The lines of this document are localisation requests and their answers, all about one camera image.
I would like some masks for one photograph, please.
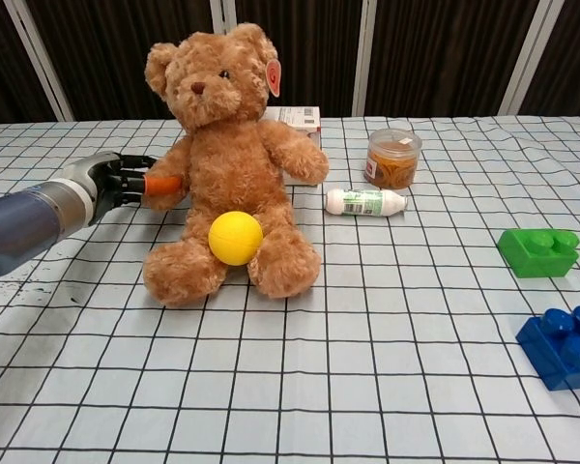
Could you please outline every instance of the yellow ball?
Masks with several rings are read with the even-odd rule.
[[[260,247],[262,227],[255,217],[242,211],[219,216],[209,230],[209,247],[219,261],[230,266],[248,263]]]

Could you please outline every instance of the teddy bear head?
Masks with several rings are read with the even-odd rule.
[[[156,43],[146,81],[188,130],[216,121],[259,119],[267,106],[266,68],[277,51],[256,24],[228,34],[196,32],[178,46]]]

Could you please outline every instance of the jar lid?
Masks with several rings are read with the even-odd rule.
[[[386,158],[414,158],[419,155],[421,139],[413,132],[402,129],[379,129],[369,136],[370,148]]]

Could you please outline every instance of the black curtain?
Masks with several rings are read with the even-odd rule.
[[[28,0],[76,120],[171,118],[144,80],[156,42],[213,32],[209,0]]]
[[[580,0],[563,4],[520,113],[580,116]]]
[[[270,104],[351,114],[361,9],[362,0],[236,0],[238,22],[259,24],[279,54],[281,93]]]
[[[365,115],[497,114],[537,3],[378,2]]]
[[[56,116],[0,1],[0,124],[42,121],[56,121]]]

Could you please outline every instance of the cardboard box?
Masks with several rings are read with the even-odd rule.
[[[320,108],[318,106],[268,106],[262,119],[281,121],[308,136],[318,148],[320,140]],[[308,186],[303,181],[293,179],[284,171],[286,186]]]

